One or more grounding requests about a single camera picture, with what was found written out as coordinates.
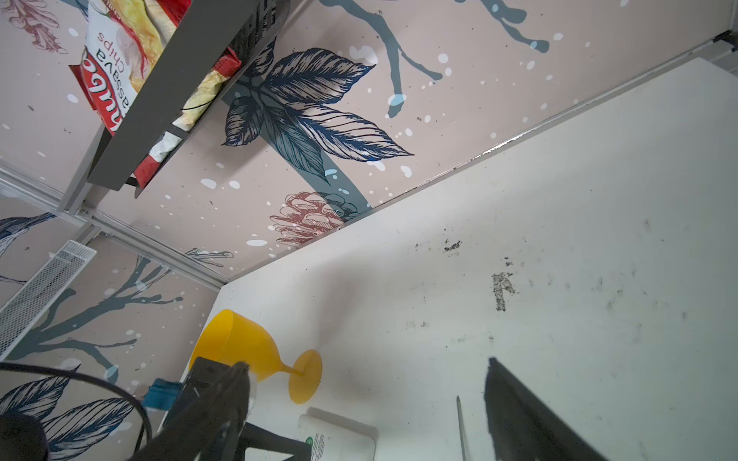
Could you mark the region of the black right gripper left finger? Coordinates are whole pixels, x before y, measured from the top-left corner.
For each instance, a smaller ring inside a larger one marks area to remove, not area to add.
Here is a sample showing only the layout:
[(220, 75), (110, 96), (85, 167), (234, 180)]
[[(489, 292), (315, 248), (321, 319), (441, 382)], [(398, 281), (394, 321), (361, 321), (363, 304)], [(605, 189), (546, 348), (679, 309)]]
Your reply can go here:
[(242, 460), (250, 403), (249, 366), (195, 361), (163, 430), (134, 460)]

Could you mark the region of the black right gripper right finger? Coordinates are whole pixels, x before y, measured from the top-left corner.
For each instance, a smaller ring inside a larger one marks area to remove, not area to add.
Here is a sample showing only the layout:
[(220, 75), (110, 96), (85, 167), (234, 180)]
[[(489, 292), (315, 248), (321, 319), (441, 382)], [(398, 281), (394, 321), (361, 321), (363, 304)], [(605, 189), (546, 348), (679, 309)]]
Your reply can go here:
[(489, 359), (484, 402), (497, 460), (602, 460), (495, 357)]

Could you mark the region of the white air conditioner remote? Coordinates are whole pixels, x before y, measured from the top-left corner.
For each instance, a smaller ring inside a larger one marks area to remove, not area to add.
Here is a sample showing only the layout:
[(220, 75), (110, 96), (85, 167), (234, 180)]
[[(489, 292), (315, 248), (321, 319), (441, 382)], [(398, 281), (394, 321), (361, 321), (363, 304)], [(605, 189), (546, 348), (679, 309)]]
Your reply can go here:
[(311, 446), (313, 461), (375, 459), (378, 432), (372, 426), (310, 407), (297, 428), (299, 438)]

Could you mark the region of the yellow plastic goblet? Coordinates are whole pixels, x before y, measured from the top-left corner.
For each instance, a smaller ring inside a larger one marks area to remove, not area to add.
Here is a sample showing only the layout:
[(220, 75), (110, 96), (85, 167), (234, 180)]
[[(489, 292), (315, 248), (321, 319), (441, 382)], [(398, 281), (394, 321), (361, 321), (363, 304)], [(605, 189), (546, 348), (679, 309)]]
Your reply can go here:
[(274, 374), (290, 374), (288, 393), (296, 405), (307, 403), (317, 391), (323, 362), (317, 350), (302, 353), (292, 366), (285, 365), (273, 337), (262, 326), (230, 309), (219, 312), (198, 339), (190, 366), (199, 358), (233, 366), (244, 362), (262, 382)]

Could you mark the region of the red cassava chips bag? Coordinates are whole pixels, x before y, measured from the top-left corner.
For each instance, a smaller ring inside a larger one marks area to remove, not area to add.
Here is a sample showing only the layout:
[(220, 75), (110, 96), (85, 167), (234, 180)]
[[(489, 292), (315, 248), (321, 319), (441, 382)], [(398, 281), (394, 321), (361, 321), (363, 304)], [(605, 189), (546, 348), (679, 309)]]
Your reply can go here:
[[(88, 32), (80, 65), (72, 65), (94, 111), (114, 136), (192, 1), (90, 1)], [(173, 125), (190, 132), (242, 61), (227, 48), (203, 79)], [(138, 165), (141, 189), (156, 176), (182, 138), (165, 132)]]

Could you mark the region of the black wall basket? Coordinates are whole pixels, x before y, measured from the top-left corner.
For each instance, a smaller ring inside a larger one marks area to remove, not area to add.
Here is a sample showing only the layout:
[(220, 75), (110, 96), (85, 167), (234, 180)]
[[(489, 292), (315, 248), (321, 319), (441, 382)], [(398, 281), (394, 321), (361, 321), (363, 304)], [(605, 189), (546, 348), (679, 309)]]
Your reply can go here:
[[(259, 53), (276, 38), (288, 19), (287, 1), (192, 1), (176, 32), (112, 136), (102, 121), (86, 182), (109, 190), (138, 187), (134, 172), (165, 132), (182, 138), (163, 162), (177, 152), (200, 119), (221, 99)], [(232, 48), (242, 61), (190, 132), (173, 125), (220, 56)]]

